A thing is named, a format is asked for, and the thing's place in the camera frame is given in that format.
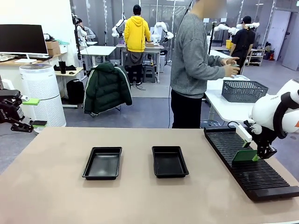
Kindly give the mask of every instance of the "black computer screen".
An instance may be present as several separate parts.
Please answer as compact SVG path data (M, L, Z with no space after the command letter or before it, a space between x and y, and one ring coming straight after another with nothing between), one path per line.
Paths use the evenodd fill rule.
M0 53L48 54L42 26L0 24Z

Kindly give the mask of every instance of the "yellow jacket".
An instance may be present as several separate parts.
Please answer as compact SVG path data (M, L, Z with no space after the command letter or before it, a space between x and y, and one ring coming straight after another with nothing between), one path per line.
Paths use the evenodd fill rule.
M144 52L145 37L150 41L148 23L141 16L131 16L126 23L124 37L129 51Z

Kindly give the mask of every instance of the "person in black shirt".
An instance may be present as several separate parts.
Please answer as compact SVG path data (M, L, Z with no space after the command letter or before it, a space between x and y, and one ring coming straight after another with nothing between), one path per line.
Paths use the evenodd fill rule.
M239 30L233 37L232 49L230 55L232 57L239 57L236 60L237 64L240 66L238 74L240 74L241 69L246 61L247 55L250 53L252 46L254 44L256 34L253 30L246 26L246 24L251 24L251 17L245 16L242 20L243 29Z

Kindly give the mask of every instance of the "green jacket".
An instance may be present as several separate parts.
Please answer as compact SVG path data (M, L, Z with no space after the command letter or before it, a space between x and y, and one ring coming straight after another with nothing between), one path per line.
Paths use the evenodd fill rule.
M85 88L84 113L99 114L123 103L132 105L125 69L120 65L113 66L110 62L92 68Z

